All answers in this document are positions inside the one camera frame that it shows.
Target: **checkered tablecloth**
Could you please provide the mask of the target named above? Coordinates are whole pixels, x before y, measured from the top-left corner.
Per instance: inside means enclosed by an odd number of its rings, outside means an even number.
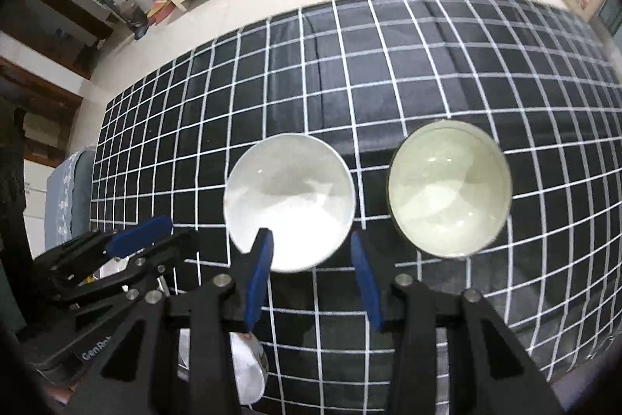
[[[595,34],[528,0],[337,0],[273,16],[179,56],[110,102],[94,165],[94,226],[170,214],[196,228],[189,291],[237,255],[223,220],[226,176],[257,141],[323,139],[356,185],[354,228],[434,290],[473,286],[553,379],[601,350],[622,320],[622,94]],[[512,171],[496,243],[460,261],[396,232],[385,184],[410,132],[452,118],[489,133]],[[349,252],[273,274],[255,333],[270,361],[268,414],[383,410],[390,336],[370,330]],[[439,332],[439,399],[448,407]]]

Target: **white bowl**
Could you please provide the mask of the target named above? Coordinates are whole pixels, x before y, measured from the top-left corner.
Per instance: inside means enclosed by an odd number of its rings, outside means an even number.
[[[328,259],[346,240],[356,208],[343,158],[324,141],[285,133],[250,148],[225,188],[225,223],[249,252],[257,231],[274,236],[272,271],[296,272]]]
[[[509,214],[508,162],[483,130],[457,121],[427,124],[400,146],[388,181],[402,234],[438,257],[465,257],[490,244]]]

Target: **metal screw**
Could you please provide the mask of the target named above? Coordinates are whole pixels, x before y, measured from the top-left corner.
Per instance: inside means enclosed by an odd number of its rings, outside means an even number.
[[[145,296],[145,301],[147,301],[149,304],[156,304],[157,302],[159,302],[159,300],[162,299],[162,296],[163,294],[160,291],[148,291],[147,295]]]
[[[141,293],[139,292],[138,289],[129,289],[125,293],[125,297],[127,297],[130,301],[133,301],[134,299],[136,299],[140,295],[141,295]]]
[[[412,285],[412,276],[406,273],[400,273],[395,277],[395,283],[400,287],[410,287]]]
[[[217,274],[212,281],[217,287],[223,288],[231,283],[231,277],[226,273],[221,273]]]
[[[481,299],[481,294],[475,289],[467,289],[464,291],[464,297],[469,303],[477,303]]]

